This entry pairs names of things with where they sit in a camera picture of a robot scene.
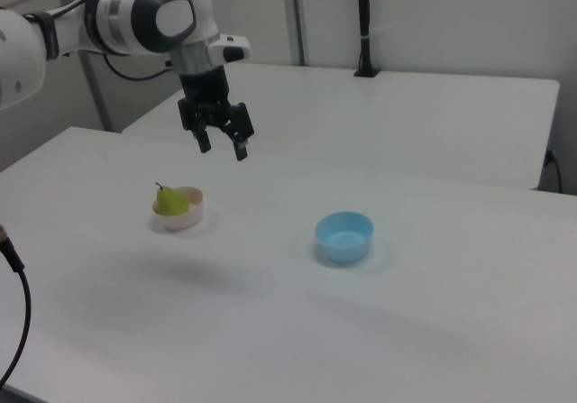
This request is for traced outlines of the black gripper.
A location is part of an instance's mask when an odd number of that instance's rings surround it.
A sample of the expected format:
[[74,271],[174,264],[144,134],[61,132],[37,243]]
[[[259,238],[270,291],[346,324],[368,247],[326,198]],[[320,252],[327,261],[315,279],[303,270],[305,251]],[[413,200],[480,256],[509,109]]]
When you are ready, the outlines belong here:
[[202,153],[211,150],[207,126],[220,128],[233,142],[238,161],[248,156],[246,146],[254,135],[252,120],[244,103],[232,105],[223,66],[195,75],[179,75],[184,97],[179,100],[183,128],[193,133]]

